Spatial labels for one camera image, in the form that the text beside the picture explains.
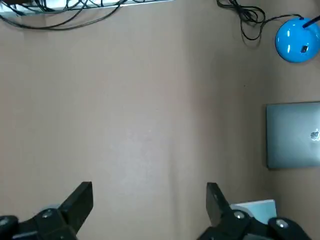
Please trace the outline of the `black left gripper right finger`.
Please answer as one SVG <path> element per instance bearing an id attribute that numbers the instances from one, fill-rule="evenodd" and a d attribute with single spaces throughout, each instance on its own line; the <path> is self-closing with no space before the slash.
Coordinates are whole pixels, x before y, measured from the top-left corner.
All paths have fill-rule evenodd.
<path id="1" fill-rule="evenodd" d="M 295 221 L 277 216 L 273 199 L 230 204 L 215 182 L 206 184 L 206 211 L 211 225 L 200 240 L 309 240 Z"/>

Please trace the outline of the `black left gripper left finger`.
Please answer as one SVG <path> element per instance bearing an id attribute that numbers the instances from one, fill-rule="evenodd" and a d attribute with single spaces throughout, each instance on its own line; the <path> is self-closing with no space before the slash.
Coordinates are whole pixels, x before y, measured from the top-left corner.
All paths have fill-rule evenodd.
<path id="1" fill-rule="evenodd" d="M 19 221 L 15 215 L 0 217 L 2 240 L 76 240 L 93 209 L 93 184 L 83 181 L 57 208 L 46 208 Z"/>

